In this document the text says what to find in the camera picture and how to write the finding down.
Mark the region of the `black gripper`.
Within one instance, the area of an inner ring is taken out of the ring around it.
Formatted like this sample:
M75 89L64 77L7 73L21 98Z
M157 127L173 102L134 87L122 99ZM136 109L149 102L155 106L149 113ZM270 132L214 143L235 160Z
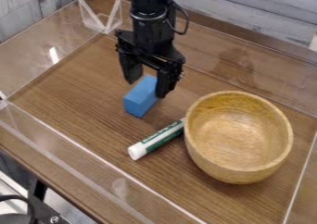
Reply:
M126 81L132 84L140 78L143 65L158 70L157 98L159 99L166 97L181 79L182 64L186 59L174 47L174 39L175 34L185 33L175 29L174 12L154 21L132 19L132 30L115 32L116 51Z

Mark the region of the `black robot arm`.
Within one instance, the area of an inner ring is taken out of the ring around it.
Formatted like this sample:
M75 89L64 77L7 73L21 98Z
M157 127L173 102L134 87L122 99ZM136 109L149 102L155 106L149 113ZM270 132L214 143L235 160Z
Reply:
M175 0L131 0L132 30L118 30L116 51L126 81L132 84L143 66L158 73L157 98L175 88L186 57L174 47L175 34L189 30L189 14Z

